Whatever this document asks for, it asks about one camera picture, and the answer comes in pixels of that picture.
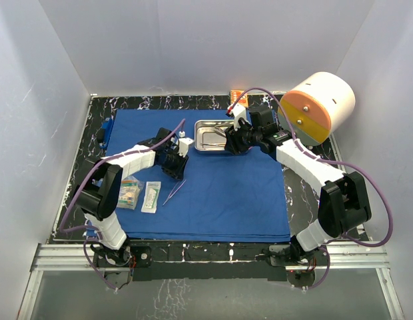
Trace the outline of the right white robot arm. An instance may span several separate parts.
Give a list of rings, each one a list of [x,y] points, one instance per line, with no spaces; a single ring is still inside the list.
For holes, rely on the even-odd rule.
[[[300,142],[277,124],[268,107],[247,111],[242,105],[236,105],[227,114],[233,124],[224,132],[226,151],[240,155],[251,147],[259,147],[263,153],[293,170],[319,196],[317,219],[292,236],[290,245],[276,253],[277,257],[304,265],[321,245],[370,220],[372,213],[361,174],[345,173],[323,163],[309,150],[300,150]]]

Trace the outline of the metal instrument tray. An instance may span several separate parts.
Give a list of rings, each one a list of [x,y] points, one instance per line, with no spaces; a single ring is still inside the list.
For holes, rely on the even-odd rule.
[[[224,150],[226,138],[208,131],[207,127],[231,127],[232,120],[199,120],[195,123],[195,150],[207,155],[230,155]]]

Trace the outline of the steel forceps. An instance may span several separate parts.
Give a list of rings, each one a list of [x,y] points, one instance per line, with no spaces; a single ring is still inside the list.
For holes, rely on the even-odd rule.
[[[170,200],[171,198],[181,189],[181,187],[186,183],[186,179],[179,181],[176,183],[176,185],[172,188],[171,192],[169,193],[169,195],[167,196],[167,198],[165,199],[163,206],[165,206]]]

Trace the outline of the white suture packet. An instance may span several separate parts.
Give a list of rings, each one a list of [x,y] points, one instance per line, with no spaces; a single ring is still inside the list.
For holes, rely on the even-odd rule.
[[[141,207],[142,213],[156,213],[160,190],[160,181],[147,181],[145,196]]]

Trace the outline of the blue surgical drape cloth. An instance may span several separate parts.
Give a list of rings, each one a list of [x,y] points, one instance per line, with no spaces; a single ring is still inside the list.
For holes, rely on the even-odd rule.
[[[253,148],[244,155],[189,150],[186,183],[163,206],[176,181],[159,166],[135,173],[160,181],[156,213],[116,209],[129,238],[211,242],[280,243],[290,239],[280,163]]]

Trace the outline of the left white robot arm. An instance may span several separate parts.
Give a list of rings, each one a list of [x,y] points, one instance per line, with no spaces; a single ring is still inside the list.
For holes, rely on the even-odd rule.
[[[108,263],[127,265],[131,260],[128,236],[119,223],[116,209],[121,182],[139,171],[158,165],[163,173],[180,181],[195,142],[184,132],[161,127],[155,137],[138,142],[121,153],[87,161],[89,180],[75,193],[75,205],[88,221],[87,228],[99,241],[91,249]]]

